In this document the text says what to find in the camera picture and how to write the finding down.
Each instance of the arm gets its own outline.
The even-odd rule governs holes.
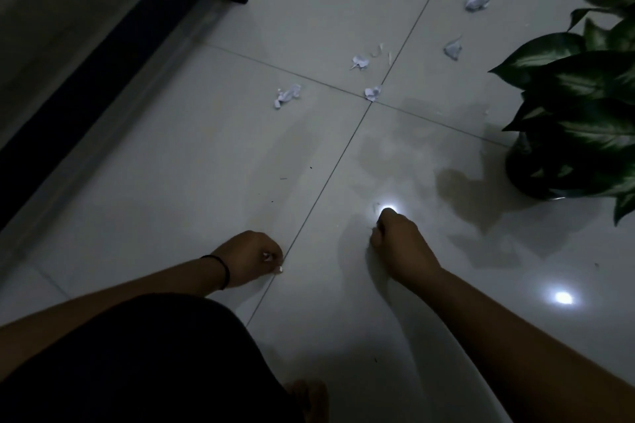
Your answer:
[[[265,261],[264,253],[271,254],[272,260]],[[233,237],[212,254],[229,268],[229,288],[272,273],[282,263],[280,247],[269,236],[253,231]],[[0,381],[59,338],[123,301],[148,293],[204,297],[220,289],[224,281],[225,269],[218,261],[195,259],[7,324],[0,328]]]
[[[442,269],[391,209],[371,236],[390,275],[448,326],[513,421],[635,421],[635,389]]]

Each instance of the black bracelet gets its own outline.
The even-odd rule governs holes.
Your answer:
[[[227,265],[225,264],[223,259],[219,258],[218,256],[214,256],[214,254],[205,254],[205,256],[202,256],[201,259],[203,259],[204,257],[208,257],[208,258],[211,258],[211,259],[216,259],[225,268],[225,282],[223,282],[223,285],[220,287],[220,290],[222,291],[229,284],[229,278],[230,278],[229,268],[227,267]]]

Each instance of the torn paper piece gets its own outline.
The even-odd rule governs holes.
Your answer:
[[[292,98],[298,98],[301,89],[302,87],[298,84],[293,84],[286,92],[282,92],[281,89],[278,89],[278,98],[275,99],[274,107],[280,108],[284,102],[289,102]]]
[[[368,67],[368,58],[364,58],[361,55],[356,55],[355,57],[353,57],[353,66],[350,70],[354,69],[356,66],[358,66],[360,70],[362,68]]]
[[[458,54],[461,53],[463,47],[461,46],[461,37],[456,40],[451,41],[445,47],[443,47],[443,52],[452,60],[458,60]]]
[[[384,51],[384,43],[380,43],[379,45],[377,45],[377,52],[375,53],[370,52],[370,57],[377,58],[382,54],[383,51]]]
[[[381,92],[382,92],[382,86],[377,85],[377,87],[372,87],[370,89],[364,90],[364,95],[371,102],[377,102],[377,99],[379,98],[379,94]]]
[[[488,5],[489,0],[467,0],[467,2],[465,2],[465,9],[469,12],[476,12],[485,10]]]

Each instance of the floor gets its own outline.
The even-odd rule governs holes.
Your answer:
[[[464,1],[202,0],[0,234],[0,322],[266,231],[284,274],[215,299],[279,379],[324,379],[335,422],[509,421],[369,251],[392,206],[443,267],[635,384],[635,216],[615,228],[612,199],[521,195],[500,132],[520,95],[487,73],[580,2]],[[454,62],[441,49],[459,35]]]

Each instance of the black pot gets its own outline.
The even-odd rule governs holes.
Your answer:
[[[562,199],[563,194],[556,194],[546,184],[544,174],[541,175],[543,160],[532,148],[527,134],[520,132],[518,139],[505,158],[505,172],[511,183],[525,195],[552,201]]]

